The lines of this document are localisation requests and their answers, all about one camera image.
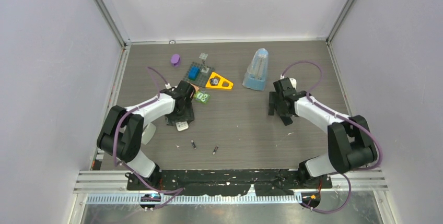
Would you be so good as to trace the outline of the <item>white remote control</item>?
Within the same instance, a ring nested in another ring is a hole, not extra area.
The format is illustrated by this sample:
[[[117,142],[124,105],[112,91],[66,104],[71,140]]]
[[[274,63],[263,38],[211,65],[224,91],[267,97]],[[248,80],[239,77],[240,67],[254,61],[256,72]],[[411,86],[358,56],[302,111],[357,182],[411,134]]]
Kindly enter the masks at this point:
[[[185,131],[189,128],[188,122],[187,121],[176,122],[176,128],[177,128],[177,131],[179,131],[179,132]]]

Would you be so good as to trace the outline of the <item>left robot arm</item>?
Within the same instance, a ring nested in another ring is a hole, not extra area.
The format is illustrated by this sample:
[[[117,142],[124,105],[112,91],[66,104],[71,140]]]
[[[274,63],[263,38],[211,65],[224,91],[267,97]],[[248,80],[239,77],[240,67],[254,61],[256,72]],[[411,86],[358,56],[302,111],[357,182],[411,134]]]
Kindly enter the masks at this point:
[[[149,190],[160,183],[158,166],[142,151],[156,131],[153,121],[165,117],[167,125],[186,130],[194,121],[192,99],[196,90],[186,81],[167,87],[151,99],[131,107],[113,106],[98,135],[97,147],[138,173]]]

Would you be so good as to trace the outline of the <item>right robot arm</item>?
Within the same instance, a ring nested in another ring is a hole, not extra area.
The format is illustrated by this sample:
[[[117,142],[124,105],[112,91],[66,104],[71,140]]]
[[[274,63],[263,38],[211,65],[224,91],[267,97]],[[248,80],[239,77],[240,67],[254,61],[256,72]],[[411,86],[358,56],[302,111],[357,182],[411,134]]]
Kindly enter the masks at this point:
[[[326,154],[299,164],[298,181],[302,186],[313,187],[322,175],[346,173],[378,160],[377,147],[364,117],[334,111],[306,91],[297,91],[294,85],[291,78],[273,83],[268,114],[278,115],[286,126],[293,123],[294,117],[302,117],[327,135]]]

